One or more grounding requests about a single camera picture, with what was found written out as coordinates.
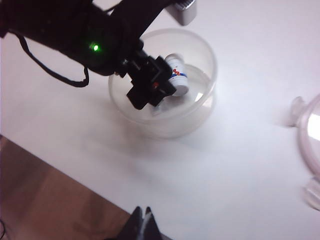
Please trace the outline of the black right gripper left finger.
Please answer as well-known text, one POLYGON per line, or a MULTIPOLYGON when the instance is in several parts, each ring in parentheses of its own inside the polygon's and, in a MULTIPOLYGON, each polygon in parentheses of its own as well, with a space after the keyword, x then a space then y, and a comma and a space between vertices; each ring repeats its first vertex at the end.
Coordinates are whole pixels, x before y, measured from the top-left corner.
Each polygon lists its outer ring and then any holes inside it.
POLYGON ((117 235, 118 240, 136 240, 143 224, 143 211, 137 206, 117 235))

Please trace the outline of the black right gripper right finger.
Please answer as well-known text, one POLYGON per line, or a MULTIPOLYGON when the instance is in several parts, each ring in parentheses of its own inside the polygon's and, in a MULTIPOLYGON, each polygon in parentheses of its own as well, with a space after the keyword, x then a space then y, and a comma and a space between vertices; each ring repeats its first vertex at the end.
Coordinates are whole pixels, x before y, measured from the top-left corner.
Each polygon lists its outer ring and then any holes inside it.
POLYGON ((164 240, 165 237, 160 232, 156 219, 151 208, 148 206, 145 210, 143 220, 143 239, 144 240, 164 240))

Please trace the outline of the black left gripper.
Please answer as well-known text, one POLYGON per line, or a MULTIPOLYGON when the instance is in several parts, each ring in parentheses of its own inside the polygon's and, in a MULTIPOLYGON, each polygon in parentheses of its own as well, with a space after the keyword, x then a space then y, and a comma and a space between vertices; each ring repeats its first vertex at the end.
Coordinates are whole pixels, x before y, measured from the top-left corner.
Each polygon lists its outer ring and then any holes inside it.
POLYGON ((126 49, 115 72, 122 78, 126 75, 130 77, 132 87, 126 97, 137 110, 148 104, 156 107, 177 91, 169 81, 172 68, 160 55, 154 58, 147 54, 142 40, 126 49))

